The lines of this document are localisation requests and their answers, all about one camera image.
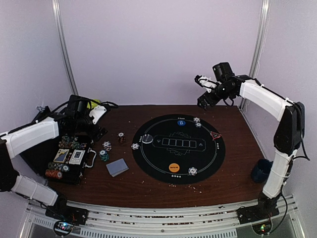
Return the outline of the blue small blind button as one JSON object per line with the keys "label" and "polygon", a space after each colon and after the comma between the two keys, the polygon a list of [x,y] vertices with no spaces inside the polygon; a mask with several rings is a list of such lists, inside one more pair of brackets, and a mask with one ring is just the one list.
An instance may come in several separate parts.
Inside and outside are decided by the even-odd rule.
{"label": "blue small blind button", "polygon": [[185,126],[185,125],[186,125],[186,121],[185,121],[185,120],[178,120],[178,121],[177,121],[177,124],[178,124],[179,126]]}

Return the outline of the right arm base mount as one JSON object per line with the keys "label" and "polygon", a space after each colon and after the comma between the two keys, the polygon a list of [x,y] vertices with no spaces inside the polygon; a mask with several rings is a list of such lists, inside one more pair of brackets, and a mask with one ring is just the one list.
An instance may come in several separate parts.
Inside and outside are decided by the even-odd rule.
{"label": "right arm base mount", "polygon": [[279,196],[268,198],[260,194],[257,200],[257,205],[249,207],[240,207],[237,210],[237,217],[240,224],[252,223],[264,219],[269,219],[272,216],[279,215],[277,201]]}

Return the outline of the orange big blind button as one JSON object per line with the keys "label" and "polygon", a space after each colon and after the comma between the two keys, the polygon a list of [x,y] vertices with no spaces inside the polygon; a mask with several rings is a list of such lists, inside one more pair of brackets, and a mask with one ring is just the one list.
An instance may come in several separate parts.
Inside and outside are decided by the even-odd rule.
{"label": "orange big blind button", "polygon": [[177,173],[180,170],[180,166],[177,163],[171,163],[168,169],[172,173]]}

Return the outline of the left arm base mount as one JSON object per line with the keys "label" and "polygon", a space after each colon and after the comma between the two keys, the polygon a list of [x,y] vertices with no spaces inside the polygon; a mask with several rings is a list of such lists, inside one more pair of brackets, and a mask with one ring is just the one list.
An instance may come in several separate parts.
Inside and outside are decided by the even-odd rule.
{"label": "left arm base mount", "polygon": [[89,211],[67,205],[67,198],[59,194],[53,206],[46,206],[45,215],[54,219],[67,221],[75,225],[85,225]]}

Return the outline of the blue white 10 chip stack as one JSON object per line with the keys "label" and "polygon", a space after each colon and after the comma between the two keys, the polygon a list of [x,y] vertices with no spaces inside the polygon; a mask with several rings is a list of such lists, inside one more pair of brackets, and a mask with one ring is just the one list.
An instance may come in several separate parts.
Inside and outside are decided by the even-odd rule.
{"label": "blue white 10 chip stack", "polygon": [[112,144],[111,144],[109,141],[105,141],[105,142],[103,143],[103,148],[104,148],[104,150],[106,150],[106,151],[110,151],[110,150],[112,149]]}

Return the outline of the blue white chip bottom mat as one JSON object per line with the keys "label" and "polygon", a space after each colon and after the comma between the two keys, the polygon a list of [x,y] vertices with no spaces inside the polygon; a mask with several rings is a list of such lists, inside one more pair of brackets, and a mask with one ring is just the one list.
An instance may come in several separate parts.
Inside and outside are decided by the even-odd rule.
{"label": "blue white chip bottom mat", "polygon": [[195,167],[191,167],[191,168],[188,169],[188,174],[190,176],[195,176],[197,173],[198,173],[198,169],[195,168]]}

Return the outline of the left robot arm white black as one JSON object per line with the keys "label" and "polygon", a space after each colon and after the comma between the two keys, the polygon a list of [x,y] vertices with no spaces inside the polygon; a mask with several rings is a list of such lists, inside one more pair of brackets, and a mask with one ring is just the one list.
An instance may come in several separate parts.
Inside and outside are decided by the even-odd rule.
{"label": "left robot arm white black", "polygon": [[98,102],[82,96],[71,95],[55,109],[44,110],[28,124],[0,135],[0,190],[14,192],[31,200],[52,206],[52,212],[60,220],[71,216],[71,209],[59,201],[61,195],[52,188],[36,182],[17,171],[12,159],[40,144],[64,135],[83,132],[94,141],[99,141],[106,129],[99,120],[111,109],[118,108],[113,102]]}

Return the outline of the clear dealer button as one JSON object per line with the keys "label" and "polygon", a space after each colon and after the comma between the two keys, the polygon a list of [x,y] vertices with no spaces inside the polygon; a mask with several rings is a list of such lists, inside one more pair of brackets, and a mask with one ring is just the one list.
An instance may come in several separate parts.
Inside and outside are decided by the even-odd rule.
{"label": "clear dealer button", "polygon": [[154,140],[154,138],[153,138],[153,136],[152,135],[150,135],[150,134],[144,134],[143,136],[142,136],[142,143],[144,143],[144,144],[150,144],[150,143],[152,143],[153,142],[153,140]]}

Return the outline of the black orange 100 chip stack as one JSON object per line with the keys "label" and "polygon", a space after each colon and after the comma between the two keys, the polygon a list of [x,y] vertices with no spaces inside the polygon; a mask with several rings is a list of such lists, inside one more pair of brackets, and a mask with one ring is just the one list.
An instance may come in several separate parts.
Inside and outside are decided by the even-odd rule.
{"label": "black orange 100 chip stack", "polygon": [[124,143],[125,142],[125,134],[124,134],[124,132],[120,132],[117,135],[117,138],[118,138],[119,143]]}

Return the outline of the green blue 50 chip stack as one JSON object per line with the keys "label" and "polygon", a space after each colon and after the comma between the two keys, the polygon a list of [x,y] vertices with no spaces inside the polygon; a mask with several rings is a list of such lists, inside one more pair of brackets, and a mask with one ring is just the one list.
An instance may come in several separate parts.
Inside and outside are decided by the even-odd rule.
{"label": "green blue 50 chip stack", "polygon": [[109,160],[109,154],[108,154],[107,150],[101,150],[99,152],[99,157],[104,162],[108,161]]}

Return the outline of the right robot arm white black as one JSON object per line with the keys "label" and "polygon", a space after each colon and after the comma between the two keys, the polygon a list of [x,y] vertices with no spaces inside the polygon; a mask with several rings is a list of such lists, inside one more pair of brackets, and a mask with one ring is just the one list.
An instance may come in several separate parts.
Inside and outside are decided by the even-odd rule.
{"label": "right robot arm white black", "polygon": [[254,215],[264,219],[276,207],[282,188],[290,177],[294,160],[302,146],[305,134],[305,106],[277,95],[257,79],[247,75],[226,75],[218,82],[197,75],[194,81],[206,92],[197,99],[199,107],[215,106],[219,101],[237,96],[251,101],[276,119],[272,136],[274,159],[268,178],[254,207]]}

